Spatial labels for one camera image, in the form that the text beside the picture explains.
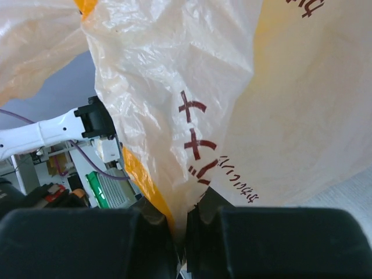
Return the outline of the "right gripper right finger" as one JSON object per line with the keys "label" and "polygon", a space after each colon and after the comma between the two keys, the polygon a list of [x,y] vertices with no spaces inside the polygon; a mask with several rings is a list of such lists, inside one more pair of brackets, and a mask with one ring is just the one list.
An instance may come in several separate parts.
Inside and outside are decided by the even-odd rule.
{"label": "right gripper right finger", "polygon": [[192,278],[223,278],[227,274],[221,208],[232,208],[232,204],[208,188],[188,213],[185,257]]}

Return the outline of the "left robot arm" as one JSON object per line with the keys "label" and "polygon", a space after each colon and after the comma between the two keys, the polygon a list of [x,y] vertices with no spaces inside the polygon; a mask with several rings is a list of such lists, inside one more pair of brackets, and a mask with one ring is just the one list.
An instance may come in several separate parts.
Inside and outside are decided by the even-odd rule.
{"label": "left robot arm", "polygon": [[1,160],[63,141],[110,138],[115,134],[109,112],[97,96],[92,96],[87,105],[53,119],[1,130]]}

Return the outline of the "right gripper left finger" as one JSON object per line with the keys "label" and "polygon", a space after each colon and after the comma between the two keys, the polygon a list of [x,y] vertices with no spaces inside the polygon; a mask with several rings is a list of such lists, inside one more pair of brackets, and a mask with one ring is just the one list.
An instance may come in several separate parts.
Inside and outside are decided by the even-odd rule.
{"label": "right gripper left finger", "polygon": [[177,278],[177,250],[167,219],[146,198],[130,207],[139,213],[130,253],[130,278]]}

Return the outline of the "banana print plastic bag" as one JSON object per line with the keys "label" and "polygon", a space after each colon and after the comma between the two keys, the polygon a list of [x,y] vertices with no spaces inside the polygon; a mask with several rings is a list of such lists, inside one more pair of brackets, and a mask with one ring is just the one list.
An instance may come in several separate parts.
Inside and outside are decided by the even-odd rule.
{"label": "banana print plastic bag", "polygon": [[85,51],[176,237],[208,187],[280,206],[371,165],[370,1],[2,1],[1,103]]}

